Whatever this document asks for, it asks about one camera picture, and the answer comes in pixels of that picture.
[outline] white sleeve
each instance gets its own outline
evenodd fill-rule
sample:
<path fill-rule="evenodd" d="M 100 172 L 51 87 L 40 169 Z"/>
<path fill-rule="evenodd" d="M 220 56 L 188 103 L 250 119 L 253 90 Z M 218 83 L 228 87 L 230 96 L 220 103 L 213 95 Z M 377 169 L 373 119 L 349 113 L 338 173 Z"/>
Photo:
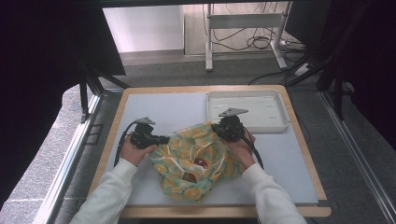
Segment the white sleeve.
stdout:
<path fill-rule="evenodd" d="M 259 164 L 247 168 L 242 177 L 251 187 L 250 195 L 255 199 L 262 224 L 306 223 L 289 194 Z"/>
<path fill-rule="evenodd" d="M 70 223 L 118 223 L 120 212 L 132 192 L 132 177 L 137 167 L 124 159 L 105 173 L 98 187 L 80 207 Z"/>

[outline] yellow floral fabric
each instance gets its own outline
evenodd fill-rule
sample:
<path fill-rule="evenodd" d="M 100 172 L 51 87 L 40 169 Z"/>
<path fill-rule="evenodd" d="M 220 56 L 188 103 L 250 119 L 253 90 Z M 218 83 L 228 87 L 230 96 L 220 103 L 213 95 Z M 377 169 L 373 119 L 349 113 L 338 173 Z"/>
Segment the yellow floral fabric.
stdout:
<path fill-rule="evenodd" d="M 211 124 L 199 123 L 175 132 L 168 145 L 160 145 L 150 154 L 164 194 L 182 201 L 201 202 L 218 183 L 243 173 L 244 168 L 221 143 Z"/>

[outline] hand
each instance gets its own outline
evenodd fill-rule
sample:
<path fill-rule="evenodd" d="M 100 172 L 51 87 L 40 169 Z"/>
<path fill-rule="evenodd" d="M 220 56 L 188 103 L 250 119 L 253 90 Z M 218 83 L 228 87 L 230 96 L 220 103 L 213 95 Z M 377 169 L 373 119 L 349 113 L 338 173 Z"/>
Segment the hand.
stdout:
<path fill-rule="evenodd" d="M 248 132 L 245 132 L 245 137 L 247 140 L 251 140 L 251 143 L 256 141 L 256 138 Z M 243 139 L 239 139 L 237 142 L 227 142 L 224 140 L 222 140 L 222 142 L 230 148 L 231 152 L 241 162 L 245 169 L 256 163 L 253 159 L 250 147 Z"/>
<path fill-rule="evenodd" d="M 132 133 L 124 139 L 120 156 L 131 164 L 137 166 L 145 158 L 146 154 L 154 151 L 157 146 L 152 145 L 145 149 L 139 149 L 131 143 L 131 134 Z"/>

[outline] black curtain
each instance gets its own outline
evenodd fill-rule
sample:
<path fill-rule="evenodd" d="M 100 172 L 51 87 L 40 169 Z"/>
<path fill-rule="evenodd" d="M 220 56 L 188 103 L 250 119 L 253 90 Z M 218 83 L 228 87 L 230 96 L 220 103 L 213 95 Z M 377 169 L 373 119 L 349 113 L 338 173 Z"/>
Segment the black curtain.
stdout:
<path fill-rule="evenodd" d="M 352 102 L 396 149 L 396 1 L 332 0 L 322 39 L 332 35 L 360 2 L 368 7 L 341 50 L 338 63 L 328 69 L 341 73 L 344 81 L 352 84 Z"/>
<path fill-rule="evenodd" d="M 124 75 L 103 10 L 92 1 L 90 7 L 81 3 L 8 1 L 0 6 L 0 204 L 40 149 L 64 92 L 85 75 L 81 63 Z"/>

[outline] cuff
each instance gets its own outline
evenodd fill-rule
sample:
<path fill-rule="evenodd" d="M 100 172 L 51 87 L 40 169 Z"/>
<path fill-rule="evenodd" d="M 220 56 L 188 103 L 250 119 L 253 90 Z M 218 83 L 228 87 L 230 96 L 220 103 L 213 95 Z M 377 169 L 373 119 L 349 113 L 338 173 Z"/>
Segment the cuff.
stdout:
<path fill-rule="evenodd" d="M 248 185 L 253 188 L 256 184 L 262 182 L 266 178 L 270 177 L 264 170 L 260 167 L 258 163 L 251 165 L 247 170 L 242 174 L 242 178 L 244 178 Z"/>
<path fill-rule="evenodd" d="M 119 163 L 114 167 L 111 171 L 113 174 L 121 177 L 126 183 L 131 184 L 132 178 L 137 171 L 137 167 L 126 161 L 123 158 L 120 158 Z"/>

